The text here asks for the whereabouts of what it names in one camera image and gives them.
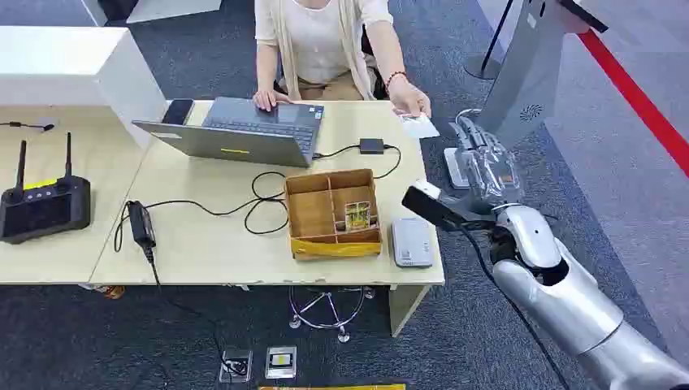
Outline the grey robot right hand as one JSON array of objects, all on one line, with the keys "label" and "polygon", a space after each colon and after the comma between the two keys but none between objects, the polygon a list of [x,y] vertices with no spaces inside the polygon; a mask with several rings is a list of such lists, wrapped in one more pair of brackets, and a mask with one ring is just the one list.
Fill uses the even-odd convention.
[{"label": "grey robot right hand", "polygon": [[507,204],[519,203],[523,195],[516,158],[497,137],[475,120],[480,109],[459,112],[450,124],[458,146],[444,150],[451,184],[465,190],[469,209],[488,214]]}]

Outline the person's left hand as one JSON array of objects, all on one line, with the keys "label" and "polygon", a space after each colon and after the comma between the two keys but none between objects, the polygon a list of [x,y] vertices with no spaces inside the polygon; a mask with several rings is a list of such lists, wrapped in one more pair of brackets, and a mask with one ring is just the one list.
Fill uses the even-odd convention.
[{"label": "person's left hand", "polygon": [[388,86],[388,95],[396,114],[412,117],[424,114],[428,118],[432,117],[430,99],[404,75],[392,78]]}]

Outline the person's right hand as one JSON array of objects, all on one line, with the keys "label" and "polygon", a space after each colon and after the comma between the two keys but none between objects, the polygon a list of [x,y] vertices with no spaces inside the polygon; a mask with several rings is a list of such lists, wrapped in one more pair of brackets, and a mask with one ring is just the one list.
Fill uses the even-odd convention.
[{"label": "person's right hand", "polygon": [[292,104],[292,99],[274,89],[259,89],[253,96],[253,103],[260,110],[270,112],[277,107],[279,103]]}]

